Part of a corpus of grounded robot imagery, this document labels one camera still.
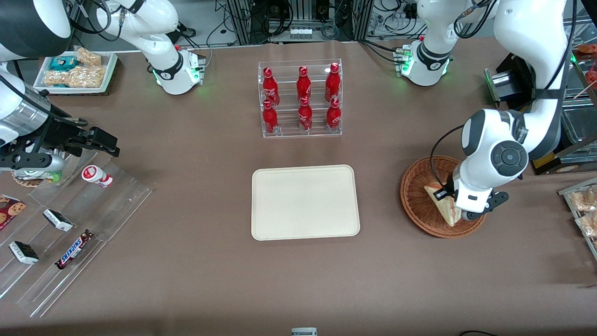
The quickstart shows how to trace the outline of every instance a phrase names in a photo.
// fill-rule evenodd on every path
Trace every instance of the wicker basket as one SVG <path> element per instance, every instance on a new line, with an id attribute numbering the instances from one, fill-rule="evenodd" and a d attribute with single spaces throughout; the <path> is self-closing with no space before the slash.
<path id="1" fill-rule="evenodd" d="M 433 156 L 435 171 L 444 183 L 459 163 L 460 161 L 452 157 Z M 402 206 L 415 224 L 425 232 L 440 238 L 463 237 L 481 226 L 485 215 L 474 221 L 461 219 L 454 224 L 454 227 L 450 227 L 424 189 L 424 186 L 432 181 L 435 181 L 435 178 L 431 173 L 429 157 L 417 160 L 402 176 L 400 199 Z"/>

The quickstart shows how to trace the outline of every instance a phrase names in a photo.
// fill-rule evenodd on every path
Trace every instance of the tabletop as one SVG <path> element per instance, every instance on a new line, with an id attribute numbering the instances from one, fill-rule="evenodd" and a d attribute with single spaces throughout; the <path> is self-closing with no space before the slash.
<path id="1" fill-rule="evenodd" d="M 500 188 L 510 200 L 461 239 L 406 216 L 403 172 L 491 106 L 483 70 L 507 52 L 474 38 L 453 55 L 437 85 L 418 87 L 356 42 L 218 49 L 204 85 L 169 96 L 140 53 L 119 54 L 110 96 L 51 101 L 117 136 L 112 161 L 153 193 L 44 317 L 27 317 L 10 293 L 0 300 L 0 334 L 594 334 L 596 263 L 556 193 L 594 173 L 515 180 Z M 342 136 L 263 139 L 258 62 L 330 58 L 343 64 Z M 437 154 L 463 159 L 458 144 L 452 135 Z M 255 170 L 328 164 L 355 171 L 359 234 L 251 237 Z M 2 193 L 29 192 L 10 174 L 0 181 Z"/>

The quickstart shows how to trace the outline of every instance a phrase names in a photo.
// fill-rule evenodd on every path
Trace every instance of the coca-cola bottle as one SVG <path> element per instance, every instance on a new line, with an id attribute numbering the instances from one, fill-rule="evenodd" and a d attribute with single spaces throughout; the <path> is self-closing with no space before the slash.
<path id="1" fill-rule="evenodd" d="M 299 102 L 302 97 L 311 98 L 311 80 L 307 74 L 307 67 L 304 65 L 298 68 L 297 81 L 297 99 Z"/>
<path id="2" fill-rule="evenodd" d="M 309 103 L 309 97 L 301 97 L 298 108 L 298 126 L 302 131 L 309 131 L 313 126 L 313 110 Z"/>
<path id="3" fill-rule="evenodd" d="M 325 80 L 325 101 L 329 102 L 333 97 L 338 97 L 340 91 L 340 65 L 338 63 L 332 63 L 330 65 L 330 73 L 328 78 Z"/>
<path id="4" fill-rule="evenodd" d="M 276 106 L 280 105 L 280 94 L 278 92 L 278 82 L 272 75 L 271 68 L 263 69 L 263 93 L 265 98 L 271 100 Z"/>
<path id="5" fill-rule="evenodd" d="M 272 107 L 271 100 L 263 102 L 263 122 L 265 123 L 266 132 L 276 134 L 280 131 L 280 127 L 278 126 L 278 115 L 276 110 Z"/>
<path id="6" fill-rule="evenodd" d="M 340 128 L 342 112 L 340 110 L 340 100 L 332 98 L 330 101 L 330 108 L 325 118 L 325 129 L 330 133 L 335 133 Z"/>

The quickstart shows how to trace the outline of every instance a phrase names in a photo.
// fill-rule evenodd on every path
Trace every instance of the clear acrylic shelf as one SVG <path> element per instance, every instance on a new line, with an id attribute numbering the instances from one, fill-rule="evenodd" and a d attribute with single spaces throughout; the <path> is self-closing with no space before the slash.
<path id="1" fill-rule="evenodd" d="M 304 137 L 304 136 L 340 136 L 342 135 L 342 120 L 335 133 L 330 133 L 325 128 L 325 121 L 330 103 L 325 100 L 325 80 L 330 73 L 330 64 L 336 62 L 340 65 L 340 78 L 343 78 L 342 59 L 321 60 L 290 60 L 281 62 L 259 62 L 257 69 L 257 85 L 259 90 L 259 105 L 261 118 L 261 132 L 264 138 Z M 311 108 L 313 109 L 313 127 L 309 131 L 302 131 L 299 126 L 299 102 L 297 99 L 296 82 L 299 78 L 299 66 L 304 65 L 309 70 L 311 80 Z M 280 104 L 276 106 L 280 132 L 268 133 L 263 122 L 263 69 L 271 68 L 273 77 L 278 82 Z M 340 109 L 344 116 L 343 81 L 340 82 Z"/>
<path id="2" fill-rule="evenodd" d="M 14 229 L 0 238 L 1 296 L 14 287 L 18 292 L 16 297 L 20 298 L 18 304 L 30 316 L 45 314 L 151 193 L 115 164 L 97 156 L 93 154 L 92 160 L 87 160 L 89 157 L 83 155 L 61 185 L 40 184 L 30 194 L 39 205 L 28 205 L 16 217 L 23 222 L 14 226 L 11 222 L 8 227 Z M 82 168 L 89 163 L 112 175 L 114 183 L 102 188 L 79 178 Z M 42 215 L 48 208 L 62 213 L 73 223 L 73 228 L 68 232 L 56 229 Z M 64 270 L 59 270 L 54 263 L 85 229 L 95 236 Z M 14 240 L 31 245 L 39 261 L 34 265 L 20 263 L 8 248 Z"/>

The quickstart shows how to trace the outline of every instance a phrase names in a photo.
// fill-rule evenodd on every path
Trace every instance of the white tray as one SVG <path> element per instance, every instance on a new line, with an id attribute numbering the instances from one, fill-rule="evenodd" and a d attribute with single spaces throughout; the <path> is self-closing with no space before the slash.
<path id="1" fill-rule="evenodd" d="M 354 171 L 345 164 L 259 169 L 251 215 L 257 240 L 354 236 L 361 229 Z"/>
<path id="2" fill-rule="evenodd" d="M 101 56 L 101 64 L 106 67 L 106 75 L 104 75 L 104 80 L 101 82 L 100 87 L 55 87 L 45 85 L 45 72 L 50 67 L 50 61 L 53 57 L 46 57 L 44 59 L 41 69 L 38 72 L 38 76 L 35 78 L 35 83 L 33 83 L 33 87 L 37 89 L 37 91 L 48 90 L 48 92 L 52 94 L 92 94 L 105 92 L 110 83 L 110 79 L 112 78 L 114 68 L 116 67 L 118 56 L 115 53 L 110 52 L 93 51 L 93 53 Z M 61 56 L 73 56 L 74 54 L 74 51 L 65 51 Z"/>

